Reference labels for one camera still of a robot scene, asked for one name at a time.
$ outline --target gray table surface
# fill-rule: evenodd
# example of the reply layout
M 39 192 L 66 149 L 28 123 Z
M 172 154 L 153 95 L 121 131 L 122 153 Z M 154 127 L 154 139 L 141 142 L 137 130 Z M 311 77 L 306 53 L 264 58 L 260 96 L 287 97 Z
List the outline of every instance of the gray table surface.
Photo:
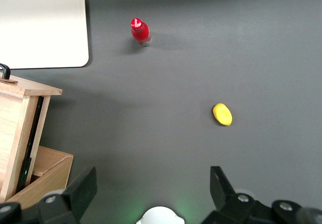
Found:
M 214 165 L 265 205 L 322 208 L 322 0 L 87 0 L 87 10 L 86 67 L 12 72 L 64 90 L 41 144 L 74 155 L 70 179 L 96 166 L 82 223 L 135 223 L 157 205 L 200 223 L 214 209 Z M 148 47 L 131 37 L 135 17 L 150 26 Z M 219 102 L 229 127 L 212 116 Z

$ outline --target wooden box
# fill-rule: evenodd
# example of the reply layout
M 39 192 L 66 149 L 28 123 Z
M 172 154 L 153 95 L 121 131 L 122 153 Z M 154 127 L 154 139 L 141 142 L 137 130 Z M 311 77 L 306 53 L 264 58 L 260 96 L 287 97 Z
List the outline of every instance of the wooden box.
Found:
M 62 90 L 11 76 L 0 81 L 0 203 L 30 183 L 52 95 Z

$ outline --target white panel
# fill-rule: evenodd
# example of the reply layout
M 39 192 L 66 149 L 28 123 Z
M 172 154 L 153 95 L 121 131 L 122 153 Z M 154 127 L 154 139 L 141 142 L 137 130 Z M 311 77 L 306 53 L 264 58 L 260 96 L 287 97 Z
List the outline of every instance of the white panel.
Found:
M 11 69 L 89 60 L 85 0 L 0 0 L 0 62 Z

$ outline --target black handle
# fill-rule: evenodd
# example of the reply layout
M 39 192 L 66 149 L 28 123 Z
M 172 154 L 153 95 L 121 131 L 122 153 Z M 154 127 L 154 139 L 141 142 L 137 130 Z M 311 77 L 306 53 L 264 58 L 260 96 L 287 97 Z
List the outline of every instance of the black handle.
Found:
M 11 73 L 9 66 L 0 63 L 0 67 L 4 70 L 4 73 L 2 75 L 2 79 L 9 80 L 10 79 L 10 73 Z

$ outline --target yellow sponge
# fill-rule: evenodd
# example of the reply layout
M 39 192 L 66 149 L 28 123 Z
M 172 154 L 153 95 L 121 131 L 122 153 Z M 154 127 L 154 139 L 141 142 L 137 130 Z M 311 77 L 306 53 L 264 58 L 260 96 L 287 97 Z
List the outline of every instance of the yellow sponge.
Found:
M 218 103 L 212 109 L 213 115 L 224 126 L 230 126 L 232 123 L 232 115 L 230 110 L 223 104 Z

